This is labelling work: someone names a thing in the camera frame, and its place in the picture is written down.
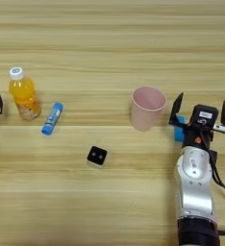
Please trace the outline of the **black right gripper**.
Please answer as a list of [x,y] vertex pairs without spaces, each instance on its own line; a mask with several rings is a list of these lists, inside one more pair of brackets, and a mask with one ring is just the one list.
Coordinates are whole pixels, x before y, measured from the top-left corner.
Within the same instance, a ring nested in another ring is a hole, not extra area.
[[173,103],[171,114],[169,117],[169,124],[173,126],[182,126],[184,133],[183,146],[191,146],[200,149],[206,149],[210,147],[213,141],[213,133],[220,132],[225,134],[225,100],[223,101],[221,112],[221,123],[223,125],[214,124],[201,125],[201,124],[183,124],[179,122],[177,113],[182,105],[184,93],[180,93]]

